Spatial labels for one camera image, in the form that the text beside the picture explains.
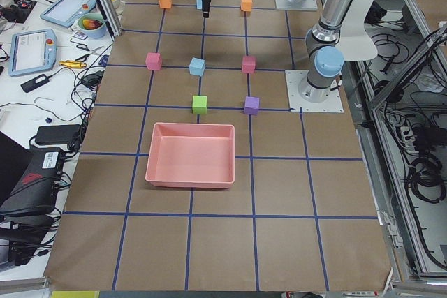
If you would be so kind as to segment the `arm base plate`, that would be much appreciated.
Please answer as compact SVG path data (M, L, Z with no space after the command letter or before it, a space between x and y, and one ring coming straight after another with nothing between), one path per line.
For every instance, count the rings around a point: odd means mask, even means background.
M316 0L275 0L277 10L312 11L318 9Z
M334 79L325 89L307 80L307 70L285 70L289 110L292 112L343 113L338 83Z

